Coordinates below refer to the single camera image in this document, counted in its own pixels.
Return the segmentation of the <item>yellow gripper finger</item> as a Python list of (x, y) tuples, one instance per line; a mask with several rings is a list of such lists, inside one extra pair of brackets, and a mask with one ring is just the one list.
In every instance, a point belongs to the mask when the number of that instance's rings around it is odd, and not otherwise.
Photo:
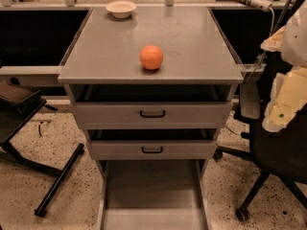
[(307, 68), (294, 66), (287, 74), (277, 73), (272, 83), (262, 127), (279, 132), (307, 104)]
[(265, 39), (260, 47), (267, 52), (281, 52), (283, 49), (284, 32), (285, 27), (281, 27), (273, 35)]

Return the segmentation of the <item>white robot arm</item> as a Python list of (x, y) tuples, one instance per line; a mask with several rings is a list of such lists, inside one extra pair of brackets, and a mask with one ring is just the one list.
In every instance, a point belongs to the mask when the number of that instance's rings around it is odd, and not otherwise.
[(280, 52), (292, 65), (287, 74), (277, 73), (262, 122), (264, 130), (279, 132), (307, 104), (307, 11), (301, 7), (279, 29), (261, 44), (268, 52)]

